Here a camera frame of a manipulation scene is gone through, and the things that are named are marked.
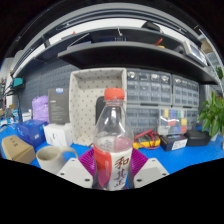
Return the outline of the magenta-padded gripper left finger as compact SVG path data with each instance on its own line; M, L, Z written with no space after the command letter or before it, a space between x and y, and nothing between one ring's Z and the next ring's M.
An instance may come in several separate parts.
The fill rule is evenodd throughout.
M94 150L89 149L79 158L70 158L58 176L81 187L92 188L97 182Z

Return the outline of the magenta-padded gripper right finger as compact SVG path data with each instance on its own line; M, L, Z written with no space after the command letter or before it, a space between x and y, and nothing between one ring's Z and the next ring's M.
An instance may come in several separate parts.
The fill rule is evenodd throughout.
M141 188L168 175L168 171L156 158L148 159L139 150L132 151L128 174L130 188Z

